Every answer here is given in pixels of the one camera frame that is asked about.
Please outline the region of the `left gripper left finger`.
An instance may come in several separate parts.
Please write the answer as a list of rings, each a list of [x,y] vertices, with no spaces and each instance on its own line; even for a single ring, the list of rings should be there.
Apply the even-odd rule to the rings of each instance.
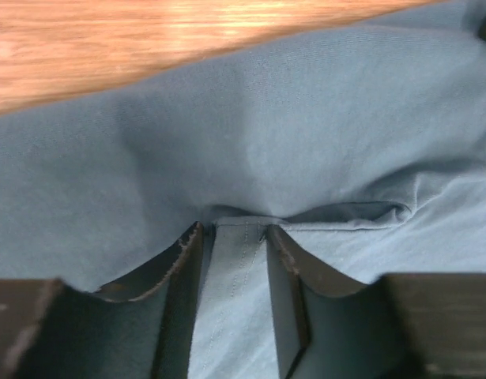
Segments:
[[[98,291],[0,280],[0,378],[184,378],[204,247],[200,223]]]

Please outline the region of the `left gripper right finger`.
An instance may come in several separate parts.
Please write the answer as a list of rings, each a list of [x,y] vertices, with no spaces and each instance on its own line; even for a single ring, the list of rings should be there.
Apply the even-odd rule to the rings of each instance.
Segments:
[[[486,273],[361,283],[266,231],[282,378],[486,378]]]

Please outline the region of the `grey-blue t shirt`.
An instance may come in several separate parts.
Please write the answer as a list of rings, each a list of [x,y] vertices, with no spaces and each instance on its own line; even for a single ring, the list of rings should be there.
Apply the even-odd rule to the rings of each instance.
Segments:
[[[0,117],[0,279],[93,291],[210,226],[191,378],[278,375],[263,231],[342,272],[486,272],[486,1]]]

